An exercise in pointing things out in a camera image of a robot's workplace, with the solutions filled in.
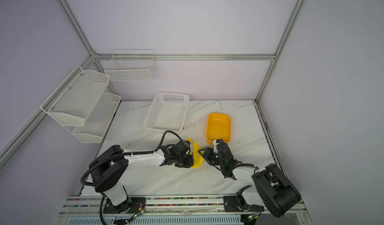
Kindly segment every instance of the lavender wall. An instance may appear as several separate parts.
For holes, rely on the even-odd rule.
[[[108,61],[101,61],[106,67]],[[112,82],[123,100],[152,100],[158,92],[191,99],[254,99],[270,61],[157,61],[152,81]]]
[[[0,0],[0,150],[87,57],[56,0]],[[1,224],[54,223],[96,154],[47,118],[0,176]]]
[[[307,0],[261,99],[315,225],[382,224],[384,0]]]
[[[219,54],[275,53],[296,0],[68,1],[99,53]]]

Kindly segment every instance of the marble tabletop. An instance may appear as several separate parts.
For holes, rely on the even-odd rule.
[[[148,131],[143,122],[152,102],[121,102],[100,149],[102,154],[112,145],[137,151],[154,149],[162,133]],[[235,159],[264,168],[274,163],[254,103],[251,100],[190,101],[182,139],[192,137],[202,148],[209,146],[205,130],[210,113],[219,112],[232,118],[232,140],[228,143]],[[163,145],[175,144],[177,137],[167,134]],[[120,179],[129,195],[200,195],[235,194],[250,183],[224,178],[206,162],[199,168],[146,166],[129,170]],[[85,186],[81,196],[99,195]]]

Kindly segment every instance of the two-tier mesh shelf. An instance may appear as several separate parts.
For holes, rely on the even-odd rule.
[[[41,109],[81,142],[100,143],[121,97],[104,92],[110,80],[106,74],[76,67],[70,76],[74,78],[67,86],[59,86],[59,97],[51,103],[52,93]]]
[[[112,59],[105,68],[105,74],[113,82],[152,80],[155,57],[151,49],[111,49]]]

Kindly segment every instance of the mounting plate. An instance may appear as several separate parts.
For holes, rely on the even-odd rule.
[[[263,212],[264,207],[258,205],[252,205],[251,208],[242,211],[238,208],[236,196],[224,196],[224,211],[226,212]]]
[[[126,213],[135,214],[139,211],[140,207],[145,208],[145,197],[130,197],[131,204],[129,205],[128,211]],[[117,214],[119,211],[112,205],[111,201],[107,199],[107,203],[104,207],[104,214]]]

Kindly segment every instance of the orange plastic bowl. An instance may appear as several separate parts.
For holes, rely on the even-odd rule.
[[[207,142],[213,145],[214,140],[223,139],[228,143],[231,141],[232,119],[227,114],[211,113],[208,117]]]

